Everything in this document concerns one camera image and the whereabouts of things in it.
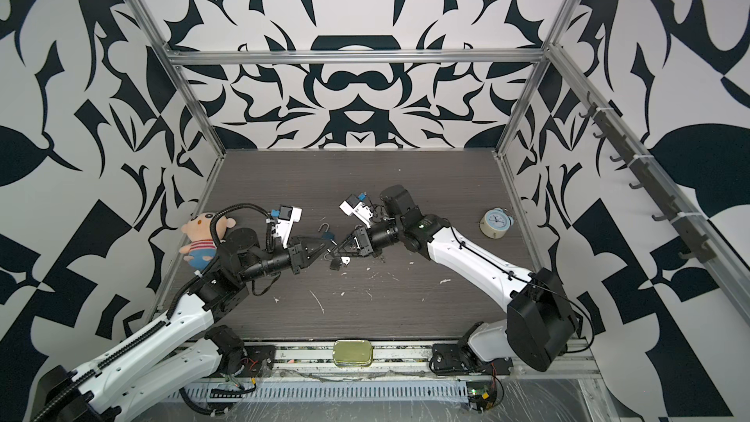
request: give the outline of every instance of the plush toy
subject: plush toy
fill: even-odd
[[[198,270],[203,270],[209,261],[216,256],[216,245],[211,239],[211,229],[209,228],[214,215],[211,212],[201,213],[184,224],[181,229],[182,233],[190,238],[191,243],[180,248],[180,252],[187,255],[184,260]],[[227,229],[231,229],[236,224],[237,221],[234,219],[221,217],[216,222],[216,233],[219,235],[219,239],[224,238]]]

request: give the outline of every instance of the wood grain surface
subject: wood grain surface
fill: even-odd
[[[206,210],[237,202],[269,210],[295,205],[302,208],[302,220],[292,235],[317,234],[328,222],[340,240],[359,222],[338,205],[363,191],[377,202],[394,184],[403,184],[423,213],[445,217],[481,247],[532,268],[518,227],[499,240],[479,230],[488,209],[511,209],[489,150],[232,151]],[[262,240],[262,216],[248,210],[230,216]],[[192,276],[193,268],[181,261],[167,303]],[[258,281],[258,290],[267,282]],[[381,258],[354,258],[340,271],[330,270],[323,259],[296,276],[286,271],[266,295],[249,296],[221,323],[246,339],[425,339],[461,336],[477,321],[504,316],[463,277],[394,245]]]

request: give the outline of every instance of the plush toy head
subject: plush toy head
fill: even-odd
[[[188,223],[182,226],[182,233],[186,234],[190,241],[198,240],[210,240],[211,239],[211,220],[213,220],[215,213],[204,212],[198,216],[193,217]],[[237,221],[234,219],[227,219],[221,217],[216,222],[216,233],[219,235],[219,239],[224,238],[224,234],[227,229],[231,229]]]

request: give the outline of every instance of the striped shirt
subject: striped shirt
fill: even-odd
[[[198,240],[193,241],[190,245],[190,250],[193,251],[194,249],[216,249],[216,245],[214,245],[213,240]]]

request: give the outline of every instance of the clock face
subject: clock face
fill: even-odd
[[[484,220],[495,230],[506,230],[510,227],[508,215],[500,209],[492,209],[485,213]]]

